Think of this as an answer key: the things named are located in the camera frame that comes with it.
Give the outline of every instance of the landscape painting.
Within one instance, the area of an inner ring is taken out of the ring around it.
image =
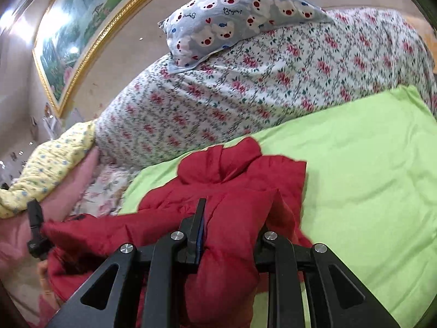
[[[106,27],[105,20],[113,10],[123,8],[126,2],[122,1],[54,0],[41,20],[33,54],[58,115],[65,105],[69,82],[89,45]]]

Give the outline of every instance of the pillow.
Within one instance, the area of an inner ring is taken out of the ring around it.
[[[306,0],[191,0],[158,26],[167,35],[174,74],[260,32],[309,21],[332,20]]]
[[[76,123],[58,139],[39,145],[17,182],[0,190],[0,218],[15,216],[35,198],[41,201],[80,162],[94,143],[93,121]]]

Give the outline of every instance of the ceiling light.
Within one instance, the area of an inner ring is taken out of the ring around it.
[[[0,17],[0,30],[8,29],[14,23],[14,11],[7,10]]]

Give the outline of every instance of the framed painting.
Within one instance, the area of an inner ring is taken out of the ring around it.
[[[34,61],[56,116],[111,34],[147,0],[52,0],[33,49]]]

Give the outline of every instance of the green bedsheet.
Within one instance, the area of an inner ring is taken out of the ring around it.
[[[263,154],[308,162],[303,232],[326,243],[402,328],[413,327],[437,293],[437,123],[417,90],[399,87],[252,136]],[[182,157],[144,169],[120,213],[176,176]],[[254,307],[252,326],[265,328],[267,294]]]

